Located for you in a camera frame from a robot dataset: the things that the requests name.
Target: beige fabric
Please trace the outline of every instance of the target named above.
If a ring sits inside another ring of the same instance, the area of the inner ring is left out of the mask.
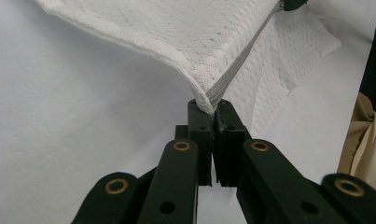
[[[354,175],[376,189],[376,112],[361,93],[356,100],[338,172]]]

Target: white tabletop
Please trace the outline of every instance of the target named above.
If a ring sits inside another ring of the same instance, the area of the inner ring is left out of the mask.
[[[375,0],[350,1],[311,3],[334,17],[343,46],[260,136],[316,182],[336,171],[376,22]],[[104,175],[155,167],[193,98],[174,73],[33,1],[0,1],[0,223],[70,223]],[[198,213],[198,223],[244,223],[235,189],[217,185],[200,188]]]

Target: white towel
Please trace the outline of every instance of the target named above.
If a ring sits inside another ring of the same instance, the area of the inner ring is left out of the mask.
[[[254,136],[299,80],[340,45],[307,6],[279,12],[228,77],[277,0],[36,1],[49,14],[176,68],[208,114],[226,91]]]

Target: white paper towel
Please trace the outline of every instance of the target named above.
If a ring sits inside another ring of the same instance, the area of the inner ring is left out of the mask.
[[[208,114],[228,87],[228,69],[278,2],[36,1],[49,14],[175,67]],[[288,91],[339,45],[307,6],[279,12],[260,34],[225,98],[256,136]]]

